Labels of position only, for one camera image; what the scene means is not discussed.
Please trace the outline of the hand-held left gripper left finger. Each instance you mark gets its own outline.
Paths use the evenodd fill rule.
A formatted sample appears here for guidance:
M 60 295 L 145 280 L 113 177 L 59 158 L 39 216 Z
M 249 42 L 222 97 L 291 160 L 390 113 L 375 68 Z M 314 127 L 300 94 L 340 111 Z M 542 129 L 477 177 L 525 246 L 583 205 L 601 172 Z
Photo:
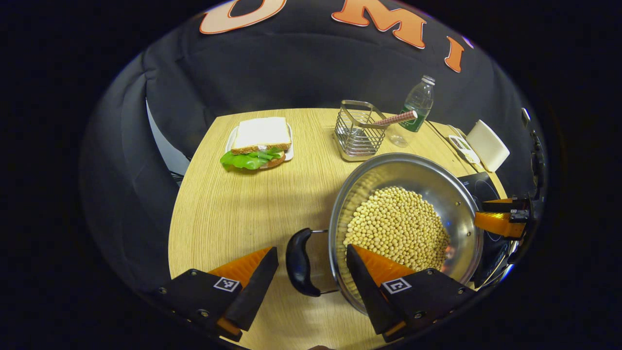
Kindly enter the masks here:
M 156 288 L 155 298 L 209 336 L 237 342 L 251 328 L 277 268 L 277 247 L 269 246 L 209 272 L 188 269 Z

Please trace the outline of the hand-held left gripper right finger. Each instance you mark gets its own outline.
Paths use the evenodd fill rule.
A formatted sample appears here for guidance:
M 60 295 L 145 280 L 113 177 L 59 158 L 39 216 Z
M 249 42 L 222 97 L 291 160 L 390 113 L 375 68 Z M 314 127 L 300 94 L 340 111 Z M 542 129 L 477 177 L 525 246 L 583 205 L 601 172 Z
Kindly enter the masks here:
M 375 333 L 387 343 L 424 332 L 476 295 L 435 268 L 416 272 L 358 245 L 347 246 L 346 264 Z

